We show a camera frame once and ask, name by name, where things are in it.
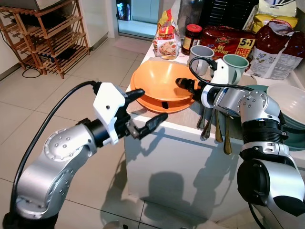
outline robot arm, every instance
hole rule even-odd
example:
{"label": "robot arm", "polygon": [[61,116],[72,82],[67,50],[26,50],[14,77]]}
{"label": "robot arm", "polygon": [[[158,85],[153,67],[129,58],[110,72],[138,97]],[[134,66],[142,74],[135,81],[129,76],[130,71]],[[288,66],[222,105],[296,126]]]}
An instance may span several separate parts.
{"label": "robot arm", "polygon": [[287,132],[280,107],[266,93],[221,88],[178,79],[205,107],[241,118],[244,160],[238,170],[238,191],[255,206],[271,229],[302,229],[305,225],[305,186],[285,145]]}
{"label": "robot arm", "polygon": [[47,139],[41,155],[20,177],[15,212],[5,216],[4,228],[54,228],[73,176],[98,148],[128,135],[142,139],[168,117],[160,114],[137,128],[126,108],[144,93],[142,89],[124,93],[112,83],[102,83],[93,104],[99,119],[82,120]]}

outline tile floor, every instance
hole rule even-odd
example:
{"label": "tile floor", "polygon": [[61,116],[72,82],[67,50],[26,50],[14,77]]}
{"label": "tile floor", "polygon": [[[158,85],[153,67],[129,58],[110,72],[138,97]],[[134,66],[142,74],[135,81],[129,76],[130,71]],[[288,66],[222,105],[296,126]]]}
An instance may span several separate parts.
{"label": "tile floor", "polygon": [[134,36],[141,36],[153,39],[157,31],[157,24],[146,23],[142,21],[123,20],[118,20],[118,23],[119,32]]}
{"label": "tile floor", "polygon": [[[0,82],[1,221],[9,209],[12,181],[22,155],[56,102],[72,87],[87,80],[112,82],[126,90],[144,55],[113,47],[114,43],[115,39],[108,39],[80,61],[64,80],[53,74],[26,79],[19,69]],[[93,101],[90,87],[69,98],[44,131],[28,164],[41,153],[45,139],[54,131],[73,126],[86,117],[94,119]],[[102,229],[114,220],[122,221],[130,229],[224,229],[211,221],[129,196],[123,140],[116,146],[100,149],[79,170],[56,229]],[[236,220],[224,225],[236,228]]]}

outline bag of bread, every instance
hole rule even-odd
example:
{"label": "bag of bread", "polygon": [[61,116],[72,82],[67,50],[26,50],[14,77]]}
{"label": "bag of bread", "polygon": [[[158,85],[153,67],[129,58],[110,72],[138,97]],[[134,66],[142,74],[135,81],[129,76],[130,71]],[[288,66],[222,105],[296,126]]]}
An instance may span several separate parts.
{"label": "bag of bread", "polygon": [[153,40],[154,54],[162,59],[176,59],[181,46],[178,25],[172,17],[171,9],[164,11],[158,23]]}

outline stack of plates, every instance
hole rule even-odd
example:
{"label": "stack of plates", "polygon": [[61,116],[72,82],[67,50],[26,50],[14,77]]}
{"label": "stack of plates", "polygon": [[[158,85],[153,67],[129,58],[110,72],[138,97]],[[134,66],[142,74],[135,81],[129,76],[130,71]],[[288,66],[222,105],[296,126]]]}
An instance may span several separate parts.
{"label": "stack of plates", "polygon": [[267,94],[280,106],[289,133],[286,144],[292,149],[305,149],[305,91],[286,84],[274,84]]}
{"label": "stack of plates", "polygon": [[176,85],[177,78],[195,79],[188,67],[160,61],[146,61],[132,75],[132,90],[142,88],[145,95],[137,101],[155,112],[173,113],[189,107],[194,100],[187,90]]}

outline white mug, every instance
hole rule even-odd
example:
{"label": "white mug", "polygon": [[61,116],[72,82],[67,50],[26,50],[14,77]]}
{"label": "white mug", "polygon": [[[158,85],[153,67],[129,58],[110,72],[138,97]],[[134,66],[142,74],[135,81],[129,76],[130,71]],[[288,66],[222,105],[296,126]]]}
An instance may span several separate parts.
{"label": "white mug", "polygon": [[[213,49],[203,46],[203,45],[196,45],[191,48],[190,57],[188,63],[195,57],[204,57],[207,59],[212,59],[214,56]],[[196,60],[192,63],[192,68],[199,76],[205,75],[206,71],[208,70],[209,64],[205,60]]]}

